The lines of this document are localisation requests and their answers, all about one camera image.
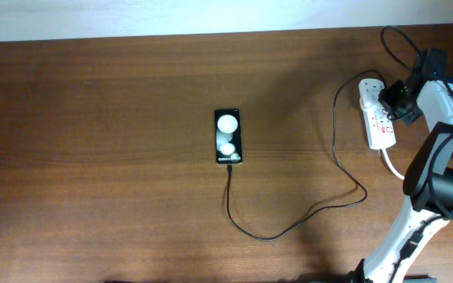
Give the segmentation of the white power strip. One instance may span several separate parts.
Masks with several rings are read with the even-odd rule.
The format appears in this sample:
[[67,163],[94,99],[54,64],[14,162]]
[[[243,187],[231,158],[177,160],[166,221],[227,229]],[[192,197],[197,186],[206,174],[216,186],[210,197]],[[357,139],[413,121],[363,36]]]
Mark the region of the white power strip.
[[[381,92],[384,88],[385,84],[379,79],[362,79],[359,82],[359,97],[360,93],[365,90]],[[387,149],[396,144],[396,136],[392,121],[387,118],[387,112],[382,106],[376,108],[374,111],[363,111],[363,117],[367,141],[371,149]]]

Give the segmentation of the black Galaxy flip phone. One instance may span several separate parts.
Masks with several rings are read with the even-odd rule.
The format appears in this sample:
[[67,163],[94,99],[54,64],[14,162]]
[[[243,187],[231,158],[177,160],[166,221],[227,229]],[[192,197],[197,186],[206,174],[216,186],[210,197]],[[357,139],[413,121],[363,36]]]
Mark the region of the black Galaxy flip phone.
[[214,111],[215,161],[231,165],[243,162],[241,116],[238,108],[221,108]]

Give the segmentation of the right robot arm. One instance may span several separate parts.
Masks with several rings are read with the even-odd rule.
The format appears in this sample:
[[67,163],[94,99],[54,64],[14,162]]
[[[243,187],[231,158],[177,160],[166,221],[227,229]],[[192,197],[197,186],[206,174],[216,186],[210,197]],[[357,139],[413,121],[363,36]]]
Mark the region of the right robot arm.
[[411,76],[390,87],[379,79],[359,83],[369,146],[385,153],[395,145],[393,121],[424,116],[429,136],[405,173],[403,205],[386,237],[347,276],[349,282],[403,282],[431,238],[453,221],[453,82],[444,77],[447,54],[424,50]]

